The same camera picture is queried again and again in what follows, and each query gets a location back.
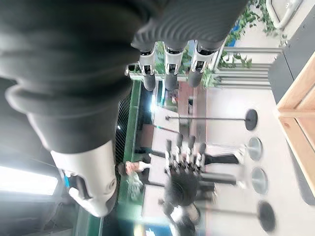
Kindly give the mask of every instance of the ribbed rubber cover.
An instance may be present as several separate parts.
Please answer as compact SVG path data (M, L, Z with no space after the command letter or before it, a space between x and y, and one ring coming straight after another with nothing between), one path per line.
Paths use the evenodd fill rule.
M170 0L158 19L140 30L132 45L145 51L148 44L167 42L175 49L189 40L199 40L209 50L221 46L242 13L247 0Z

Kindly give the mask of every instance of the black rubber sleeve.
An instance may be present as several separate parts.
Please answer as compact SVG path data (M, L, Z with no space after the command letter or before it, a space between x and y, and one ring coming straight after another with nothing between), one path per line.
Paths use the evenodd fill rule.
M28 115L48 150L79 153L115 140L134 34L154 1L2 0L0 75L18 78L10 105Z

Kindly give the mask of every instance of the metal pole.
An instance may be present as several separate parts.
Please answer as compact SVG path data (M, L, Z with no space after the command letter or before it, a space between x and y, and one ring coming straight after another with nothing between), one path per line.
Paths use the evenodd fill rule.
M250 48L250 47L224 47L227 53L253 53L253 54L274 54L282 53L282 48Z
M246 121L244 118L213 118L213 117L189 117L189 116L178 116L178 117L170 117L165 116L166 120L170 119L210 119L210 120L242 120Z

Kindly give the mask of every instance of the white pipe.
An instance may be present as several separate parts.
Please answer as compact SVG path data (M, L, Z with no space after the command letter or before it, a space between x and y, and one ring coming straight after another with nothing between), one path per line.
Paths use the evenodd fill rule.
M279 22L278 17L275 13L275 10L271 3L272 0L266 0L266 8L268 10L268 13L270 15L270 18L272 22L274 23L274 27L276 29L282 29L286 26L288 21L290 20L292 14L294 11L296 11L297 7L301 3L301 0L289 0L289 2L286 4L286 12L283 17L283 19Z

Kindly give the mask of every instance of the stand base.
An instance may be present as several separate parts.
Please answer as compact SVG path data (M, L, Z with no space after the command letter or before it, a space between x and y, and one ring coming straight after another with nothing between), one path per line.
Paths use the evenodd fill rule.
M258 219L264 231L269 233L275 229L276 218L274 211L269 203L261 202L258 205Z
M247 130L252 131L256 128L258 121L257 111L254 109L249 109L245 117L245 127Z

